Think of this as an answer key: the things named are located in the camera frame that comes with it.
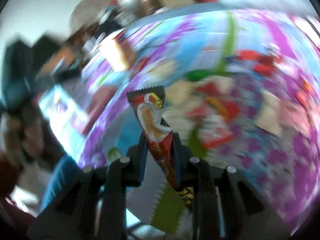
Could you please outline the left hand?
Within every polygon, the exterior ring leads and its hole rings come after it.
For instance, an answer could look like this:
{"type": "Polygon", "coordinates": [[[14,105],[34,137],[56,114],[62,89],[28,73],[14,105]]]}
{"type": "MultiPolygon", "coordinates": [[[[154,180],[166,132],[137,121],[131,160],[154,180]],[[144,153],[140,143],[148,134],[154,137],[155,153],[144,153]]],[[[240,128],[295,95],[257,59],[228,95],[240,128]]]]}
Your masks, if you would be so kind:
{"type": "Polygon", "coordinates": [[[1,116],[1,156],[15,168],[23,166],[25,155],[33,159],[44,153],[44,119],[39,107],[27,105],[21,114],[1,116]]]}

